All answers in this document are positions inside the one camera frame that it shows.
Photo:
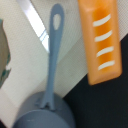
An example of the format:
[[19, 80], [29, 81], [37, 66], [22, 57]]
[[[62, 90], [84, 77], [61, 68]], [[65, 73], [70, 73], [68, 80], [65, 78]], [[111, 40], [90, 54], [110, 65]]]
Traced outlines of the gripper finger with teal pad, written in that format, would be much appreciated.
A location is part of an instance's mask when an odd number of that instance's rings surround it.
[[6, 69], [6, 66], [9, 64], [10, 60], [10, 49], [3, 28], [3, 21], [0, 19], [0, 88], [10, 73], [10, 71]]

